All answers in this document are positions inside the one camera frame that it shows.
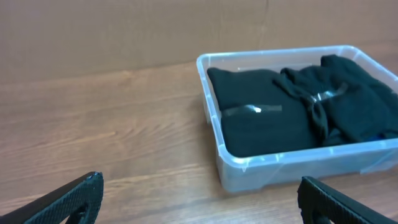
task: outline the clear tape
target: clear tape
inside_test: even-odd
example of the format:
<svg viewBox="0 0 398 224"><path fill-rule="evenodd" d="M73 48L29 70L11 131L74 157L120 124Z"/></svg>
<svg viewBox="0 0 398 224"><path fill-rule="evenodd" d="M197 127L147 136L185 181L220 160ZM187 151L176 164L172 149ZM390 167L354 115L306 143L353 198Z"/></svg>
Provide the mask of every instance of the clear tape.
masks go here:
<svg viewBox="0 0 398 224"><path fill-rule="evenodd" d="M282 105L244 105L222 111L223 116L232 116L243 113L281 112Z"/></svg>
<svg viewBox="0 0 398 224"><path fill-rule="evenodd" d="M342 95L347 91L347 89L348 85L346 83L342 83L339 89L337 89L336 91L325 91L323 93L318 93L315 96L311 96L311 100L314 103L319 103L322 100L327 100L335 96Z"/></svg>

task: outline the brown cardboard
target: brown cardboard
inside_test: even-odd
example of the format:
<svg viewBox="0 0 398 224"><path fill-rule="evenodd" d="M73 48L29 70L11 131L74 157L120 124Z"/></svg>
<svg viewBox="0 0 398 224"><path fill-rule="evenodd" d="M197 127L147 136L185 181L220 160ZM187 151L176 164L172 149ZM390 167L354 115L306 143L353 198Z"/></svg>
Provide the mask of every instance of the brown cardboard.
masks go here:
<svg viewBox="0 0 398 224"><path fill-rule="evenodd" d="M0 82L398 38L396 0L1 0Z"/></svg>

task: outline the wood grain surface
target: wood grain surface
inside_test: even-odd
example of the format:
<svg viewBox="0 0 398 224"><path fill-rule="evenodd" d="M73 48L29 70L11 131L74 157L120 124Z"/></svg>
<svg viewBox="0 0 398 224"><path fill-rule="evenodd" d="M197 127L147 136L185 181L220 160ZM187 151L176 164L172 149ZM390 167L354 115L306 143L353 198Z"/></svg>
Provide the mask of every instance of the wood grain surface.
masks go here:
<svg viewBox="0 0 398 224"><path fill-rule="evenodd" d="M398 73L398 40L352 44ZM0 214L91 170L97 223L301 223L297 182L222 189L194 62L0 85ZM398 221L398 167L324 181Z"/></svg>

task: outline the clear plastic container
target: clear plastic container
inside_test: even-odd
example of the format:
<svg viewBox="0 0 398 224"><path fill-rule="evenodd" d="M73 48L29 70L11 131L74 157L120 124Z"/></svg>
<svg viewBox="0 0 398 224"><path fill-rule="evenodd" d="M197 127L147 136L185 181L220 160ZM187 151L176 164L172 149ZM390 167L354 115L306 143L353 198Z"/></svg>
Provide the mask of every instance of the clear plastic container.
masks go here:
<svg viewBox="0 0 398 224"><path fill-rule="evenodd" d="M218 172L229 192L260 189L268 184L300 180L304 175L325 177L350 172L368 173L387 170L398 163L398 139L322 147L247 158L232 156L226 149L220 127L221 114L207 68L229 71L259 68L279 72L284 67L301 69L319 65L323 55L336 54L354 60L374 78L398 93L398 78L356 47L338 45L301 49L261 50L204 54L197 67L203 85L203 104L216 139Z"/></svg>

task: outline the folded black shirt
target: folded black shirt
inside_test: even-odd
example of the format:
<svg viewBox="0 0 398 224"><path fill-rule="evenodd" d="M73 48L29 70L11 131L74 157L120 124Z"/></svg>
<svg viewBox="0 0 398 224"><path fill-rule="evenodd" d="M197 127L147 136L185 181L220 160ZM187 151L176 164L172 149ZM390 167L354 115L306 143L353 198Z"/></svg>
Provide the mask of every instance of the folded black shirt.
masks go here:
<svg viewBox="0 0 398 224"><path fill-rule="evenodd" d="M273 84L279 73L270 70L229 72L209 68L220 111L254 105L277 110L222 116L226 148L236 157L308 149L319 145L302 102Z"/></svg>
<svg viewBox="0 0 398 224"><path fill-rule="evenodd" d="M357 73L350 75L344 70L317 66L300 71L285 68L281 73L283 75L274 79L275 84L307 105L313 127L320 133L324 146L363 142L378 135L385 138L384 133L391 134L389 125L396 121L390 109L379 95L356 77ZM316 103L311 101L311 96L326 91L333 93L343 85L347 86L344 93Z"/></svg>
<svg viewBox="0 0 398 224"><path fill-rule="evenodd" d="M388 113L383 115L387 116L387 124L383 123L383 131L381 131L377 136L379 138L391 139L398 138L398 96L391 88L389 88L383 82L373 78L370 74L361 68L357 63L350 59L339 57L336 55L328 55L321 58L321 65L327 69L336 72L346 72L348 76L353 78L359 83L368 86L371 91L373 91L378 96L378 101L383 103L387 107ZM370 105L372 101L366 100L362 97L362 104ZM366 116L363 114L364 120L373 119L371 116Z"/></svg>

